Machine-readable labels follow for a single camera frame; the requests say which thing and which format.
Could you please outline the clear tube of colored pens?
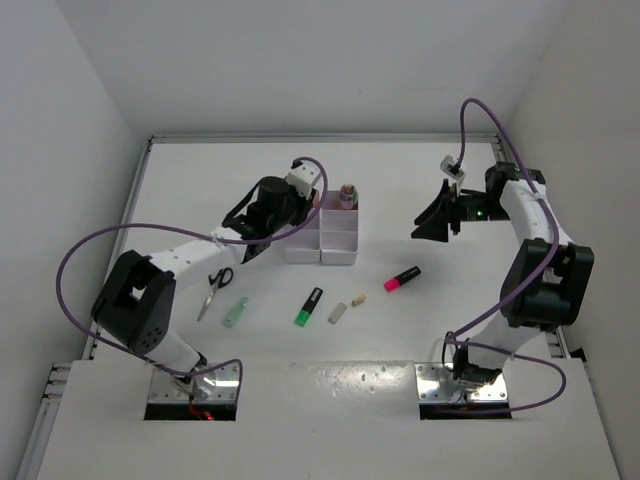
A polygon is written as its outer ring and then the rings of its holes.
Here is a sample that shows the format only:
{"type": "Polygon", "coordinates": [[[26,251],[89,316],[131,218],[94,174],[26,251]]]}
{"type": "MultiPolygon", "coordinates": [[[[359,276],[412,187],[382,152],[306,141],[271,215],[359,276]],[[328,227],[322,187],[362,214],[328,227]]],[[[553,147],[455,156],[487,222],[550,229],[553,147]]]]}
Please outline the clear tube of colored pens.
{"type": "Polygon", "coordinates": [[[353,184],[343,184],[339,190],[339,206],[342,210],[353,210],[358,204],[358,190],[353,184]]]}

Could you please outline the pink black highlighter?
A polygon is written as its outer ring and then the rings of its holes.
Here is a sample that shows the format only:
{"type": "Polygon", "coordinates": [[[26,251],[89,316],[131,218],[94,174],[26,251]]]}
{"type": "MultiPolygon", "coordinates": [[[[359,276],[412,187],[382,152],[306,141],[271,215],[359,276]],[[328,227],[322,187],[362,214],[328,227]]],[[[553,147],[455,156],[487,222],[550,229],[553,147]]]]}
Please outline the pink black highlighter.
{"type": "Polygon", "coordinates": [[[421,269],[418,266],[411,267],[386,281],[384,283],[384,288],[388,293],[391,293],[420,274],[421,269]]]}

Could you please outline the green black highlighter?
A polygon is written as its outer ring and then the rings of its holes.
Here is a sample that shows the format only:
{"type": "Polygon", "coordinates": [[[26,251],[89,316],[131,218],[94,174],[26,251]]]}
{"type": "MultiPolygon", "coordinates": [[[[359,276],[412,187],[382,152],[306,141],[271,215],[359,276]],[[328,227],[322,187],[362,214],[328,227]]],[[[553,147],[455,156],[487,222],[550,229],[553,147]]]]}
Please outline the green black highlighter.
{"type": "Polygon", "coordinates": [[[298,312],[294,320],[295,325],[300,327],[304,327],[306,325],[313,311],[315,310],[319,300],[321,299],[323,293],[324,291],[319,287],[315,287],[312,290],[312,292],[310,293],[309,297],[306,299],[305,303],[303,304],[302,308],[300,309],[300,311],[298,312]]]}

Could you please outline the green correction tape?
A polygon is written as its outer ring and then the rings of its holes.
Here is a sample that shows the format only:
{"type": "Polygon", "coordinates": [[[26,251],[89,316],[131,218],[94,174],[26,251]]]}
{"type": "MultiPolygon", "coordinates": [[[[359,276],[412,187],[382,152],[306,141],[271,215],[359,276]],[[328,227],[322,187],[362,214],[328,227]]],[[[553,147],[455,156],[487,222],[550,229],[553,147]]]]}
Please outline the green correction tape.
{"type": "Polygon", "coordinates": [[[241,297],[224,316],[222,325],[225,328],[232,328],[243,315],[248,303],[249,298],[247,296],[241,297]]]}

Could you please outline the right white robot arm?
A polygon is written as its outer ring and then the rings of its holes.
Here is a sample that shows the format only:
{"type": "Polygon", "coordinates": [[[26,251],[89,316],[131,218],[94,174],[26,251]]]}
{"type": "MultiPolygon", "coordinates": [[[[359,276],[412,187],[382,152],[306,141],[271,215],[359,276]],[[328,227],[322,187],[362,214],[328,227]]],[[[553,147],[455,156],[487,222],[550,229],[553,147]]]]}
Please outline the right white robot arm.
{"type": "Polygon", "coordinates": [[[508,357],[536,336],[575,322],[595,255],[558,224],[538,170],[499,162],[485,173],[484,191],[444,181],[436,198],[414,220],[414,239],[447,242],[464,222],[507,221],[519,250],[501,286],[499,302],[482,330],[465,328],[446,338],[455,349],[454,380],[491,384],[508,357]]]}

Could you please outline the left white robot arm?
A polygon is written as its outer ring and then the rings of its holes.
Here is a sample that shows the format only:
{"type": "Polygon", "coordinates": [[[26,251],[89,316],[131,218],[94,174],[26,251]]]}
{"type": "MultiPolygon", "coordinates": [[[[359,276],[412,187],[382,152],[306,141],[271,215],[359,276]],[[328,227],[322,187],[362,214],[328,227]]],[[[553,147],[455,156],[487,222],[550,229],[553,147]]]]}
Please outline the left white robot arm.
{"type": "Polygon", "coordinates": [[[252,261],[285,227],[302,225],[320,177],[309,166],[284,178],[264,177],[203,238],[148,255],[124,252],[94,302],[93,320],[133,355],[186,380],[206,360],[170,326],[175,297],[252,261]]]}

